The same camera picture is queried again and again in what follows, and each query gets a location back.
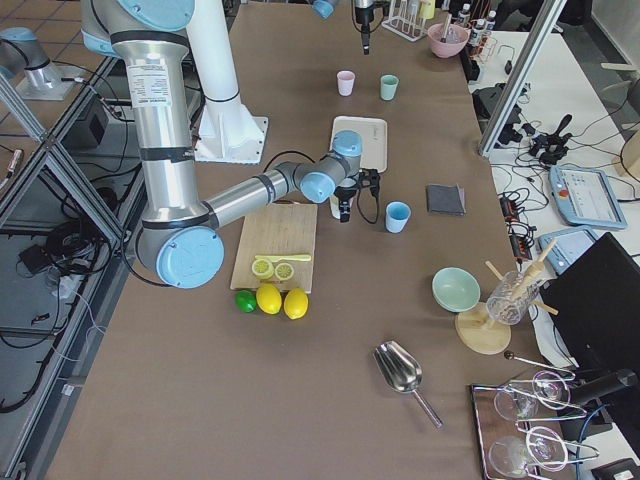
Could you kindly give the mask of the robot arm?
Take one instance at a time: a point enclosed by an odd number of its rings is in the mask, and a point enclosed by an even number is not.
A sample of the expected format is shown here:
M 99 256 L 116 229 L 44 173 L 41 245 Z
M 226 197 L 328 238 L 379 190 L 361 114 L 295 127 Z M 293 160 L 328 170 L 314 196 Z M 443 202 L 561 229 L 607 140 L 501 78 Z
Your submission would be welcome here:
M 312 10 L 322 19 L 328 19 L 335 11 L 338 1 L 335 0 L 313 0 Z M 352 23 L 355 30 L 360 34 L 361 45 L 364 55 L 370 54 L 370 37 L 372 32 L 372 22 L 375 18 L 374 0 L 354 0 L 350 2 Z
M 202 199 L 198 160 L 256 163 L 267 121 L 242 103 L 219 1 L 85 1 L 86 47 L 126 66 L 147 207 L 136 244 L 167 286 L 190 289 L 218 272 L 218 229 L 293 192 L 326 201 L 360 169 L 362 143 L 337 133 L 314 164 L 285 162 Z

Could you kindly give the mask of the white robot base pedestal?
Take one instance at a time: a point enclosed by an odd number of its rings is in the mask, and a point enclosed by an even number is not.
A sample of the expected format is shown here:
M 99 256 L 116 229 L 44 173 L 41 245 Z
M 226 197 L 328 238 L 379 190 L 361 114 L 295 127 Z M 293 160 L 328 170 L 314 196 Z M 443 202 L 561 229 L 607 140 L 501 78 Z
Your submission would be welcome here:
M 197 1 L 187 35 L 205 97 L 195 156 L 202 162 L 257 164 L 268 119 L 243 104 L 220 1 Z

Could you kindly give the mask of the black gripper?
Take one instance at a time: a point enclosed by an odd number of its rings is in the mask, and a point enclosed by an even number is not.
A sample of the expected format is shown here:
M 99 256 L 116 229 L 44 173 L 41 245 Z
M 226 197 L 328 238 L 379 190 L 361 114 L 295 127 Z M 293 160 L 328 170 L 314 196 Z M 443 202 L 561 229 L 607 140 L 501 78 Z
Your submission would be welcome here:
M 345 178 L 337 187 L 334 195 L 338 199 L 340 222 L 347 223 L 351 217 L 351 200 L 360 190 L 360 174 Z
M 362 48 L 364 55 L 370 54 L 370 26 L 374 20 L 374 0 L 354 0 L 353 13 L 355 23 L 362 31 Z

